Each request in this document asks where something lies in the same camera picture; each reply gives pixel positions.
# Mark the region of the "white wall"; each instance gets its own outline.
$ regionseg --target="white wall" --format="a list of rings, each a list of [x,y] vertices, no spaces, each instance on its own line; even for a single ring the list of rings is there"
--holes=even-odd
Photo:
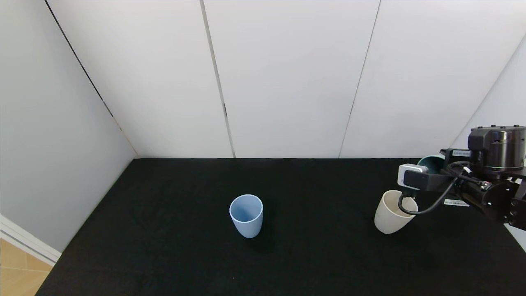
[[[49,0],[143,157],[232,157],[199,0]]]
[[[526,1],[382,1],[341,156],[449,146],[525,33]]]
[[[62,251],[135,156],[44,1],[0,3],[2,215]]]
[[[146,157],[433,154],[526,33],[526,1],[203,0],[216,77],[199,0],[49,3]]]
[[[205,0],[237,157],[338,157],[378,4]]]
[[[526,36],[451,147],[467,149],[471,128],[491,124],[526,126]],[[507,227],[526,251],[526,231]]]

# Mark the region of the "cup rim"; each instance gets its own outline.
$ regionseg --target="cup rim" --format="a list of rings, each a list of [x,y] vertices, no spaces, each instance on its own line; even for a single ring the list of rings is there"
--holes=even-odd
[[[418,162],[417,164],[419,164],[421,161],[423,161],[424,159],[428,159],[428,158],[431,158],[431,157],[436,157],[436,158],[439,158],[439,159],[442,159],[442,160],[446,160],[446,156],[444,154],[434,154],[434,155],[426,155],[424,157],[422,157]]]
[[[250,221],[239,221],[237,220],[236,218],[234,218],[234,216],[232,216],[232,205],[237,201],[238,198],[241,198],[243,196],[253,196],[255,197],[258,201],[259,201],[259,204],[261,205],[261,209],[259,210],[259,214],[252,220]],[[261,214],[263,214],[263,202],[261,201],[261,199],[259,199],[259,197],[253,195],[253,194],[242,194],[238,197],[236,197],[231,203],[230,203],[230,207],[228,208],[228,213],[230,214],[230,217],[232,218],[232,220],[238,222],[238,223],[250,223],[250,222],[253,222],[254,220],[258,219]]]
[[[405,219],[410,219],[410,218],[413,218],[414,215],[409,215],[409,216],[402,216],[402,215],[399,215],[395,212],[393,212],[387,205],[386,205],[386,200],[385,200],[385,196],[387,193],[391,192],[391,191],[394,191],[394,192],[400,192],[400,194],[402,194],[402,192],[400,190],[387,190],[383,193],[382,195],[382,203],[383,203],[383,206],[386,207],[386,209],[393,215],[397,216],[397,217],[400,217],[400,218],[405,218]],[[418,211],[418,204],[416,201],[414,201],[414,199],[411,199],[413,201],[413,203],[417,206],[417,211]]]

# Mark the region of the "cup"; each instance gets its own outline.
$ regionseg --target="cup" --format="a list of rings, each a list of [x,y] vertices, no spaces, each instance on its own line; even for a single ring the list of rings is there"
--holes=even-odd
[[[402,192],[398,190],[385,191],[376,208],[375,226],[385,234],[399,231],[414,218],[414,215],[408,215],[398,207],[398,198],[401,194]],[[402,206],[408,211],[418,211],[417,202],[412,198],[404,198]]]
[[[263,203],[252,194],[238,196],[230,204],[230,217],[242,236],[251,239],[258,235],[263,222]]]
[[[417,165],[427,166],[430,174],[440,174],[440,169],[444,167],[446,157],[443,154],[428,155],[422,157]]]

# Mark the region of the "barcode sticker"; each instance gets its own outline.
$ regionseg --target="barcode sticker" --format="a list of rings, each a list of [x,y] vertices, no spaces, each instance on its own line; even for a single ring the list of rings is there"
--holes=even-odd
[[[444,200],[444,204],[459,205],[459,206],[469,206],[467,203],[465,203],[463,201],[460,201],[460,200],[448,200],[448,199]]]
[[[464,156],[469,157],[471,155],[471,151],[469,150],[453,150],[453,156]]]

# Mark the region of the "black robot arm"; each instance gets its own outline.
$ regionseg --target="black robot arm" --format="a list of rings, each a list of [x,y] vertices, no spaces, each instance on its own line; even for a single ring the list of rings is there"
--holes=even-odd
[[[400,210],[408,214],[428,213],[452,195],[496,222],[526,230],[525,139],[524,126],[479,126],[471,129],[468,150],[440,151],[445,160],[439,174],[428,173],[425,166],[401,165],[398,184],[406,190],[400,197]],[[424,211],[404,209],[403,197],[414,197],[419,191],[442,194]]]

